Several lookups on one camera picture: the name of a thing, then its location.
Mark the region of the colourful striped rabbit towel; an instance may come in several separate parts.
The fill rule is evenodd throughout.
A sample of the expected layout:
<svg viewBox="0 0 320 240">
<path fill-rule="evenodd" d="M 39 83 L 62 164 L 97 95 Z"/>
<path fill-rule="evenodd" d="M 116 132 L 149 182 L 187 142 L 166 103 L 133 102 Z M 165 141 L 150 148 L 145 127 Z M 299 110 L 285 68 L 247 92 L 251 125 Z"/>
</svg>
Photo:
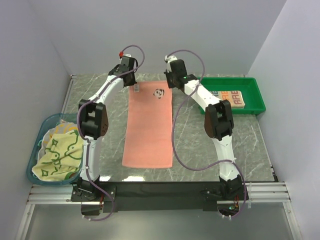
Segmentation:
<svg viewBox="0 0 320 240">
<path fill-rule="evenodd" d="M 243 109 L 246 105 L 242 92 L 239 90 L 211 91 L 211 93 L 220 100 L 228 100 L 233 109 Z"/>
</svg>

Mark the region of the salmon pink towel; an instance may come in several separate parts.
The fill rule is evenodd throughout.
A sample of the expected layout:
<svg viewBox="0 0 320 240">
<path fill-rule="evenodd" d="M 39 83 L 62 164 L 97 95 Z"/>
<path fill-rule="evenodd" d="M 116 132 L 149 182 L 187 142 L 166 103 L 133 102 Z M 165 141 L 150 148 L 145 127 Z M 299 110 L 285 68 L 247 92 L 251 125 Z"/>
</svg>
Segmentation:
<svg viewBox="0 0 320 240">
<path fill-rule="evenodd" d="M 172 90 L 166 81 L 143 81 L 131 86 L 122 165 L 171 168 L 172 126 Z"/>
</svg>

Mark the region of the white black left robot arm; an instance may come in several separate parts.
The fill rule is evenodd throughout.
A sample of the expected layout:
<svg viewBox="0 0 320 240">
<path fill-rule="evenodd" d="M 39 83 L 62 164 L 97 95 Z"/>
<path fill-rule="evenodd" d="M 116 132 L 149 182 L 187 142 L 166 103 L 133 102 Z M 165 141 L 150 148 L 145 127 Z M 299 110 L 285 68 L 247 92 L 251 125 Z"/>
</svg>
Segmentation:
<svg viewBox="0 0 320 240">
<path fill-rule="evenodd" d="M 108 131 L 107 106 L 123 88 L 136 84 L 138 61 L 130 54 L 120 57 L 120 62 L 109 73 L 104 84 L 89 99 L 78 104 L 77 127 L 83 138 L 82 167 L 73 194 L 85 201 L 103 197 L 100 185 L 99 159 L 102 138 Z"/>
</svg>

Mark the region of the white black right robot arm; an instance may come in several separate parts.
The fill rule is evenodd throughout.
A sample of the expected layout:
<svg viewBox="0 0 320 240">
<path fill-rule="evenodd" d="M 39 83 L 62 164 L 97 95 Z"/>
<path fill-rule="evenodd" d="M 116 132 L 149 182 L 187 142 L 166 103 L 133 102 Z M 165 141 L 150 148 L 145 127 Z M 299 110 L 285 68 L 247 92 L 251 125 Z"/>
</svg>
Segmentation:
<svg viewBox="0 0 320 240">
<path fill-rule="evenodd" d="M 232 147 L 234 119 L 230 102 L 214 96 L 202 85 L 201 78 L 197 79 L 193 74 L 187 74 L 185 62 L 182 59 L 173 55 L 166 56 L 164 61 L 167 64 L 164 74 L 168 87 L 181 90 L 186 95 L 184 102 L 191 98 L 205 111 L 204 130 L 213 141 L 218 161 L 206 167 L 192 168 L 180 160 L 174 143 L 177 115 L 174 117 L 171 131 L 171 143 L 175 158 L 184 168 L 195 172 L 219 165 L 221 187 L 217 197 L 223 200 L 239 200 L 243 195 L 243 200 L 246 201 L 248 191 L 245 178 L 236 164 Z"/>
</svg>

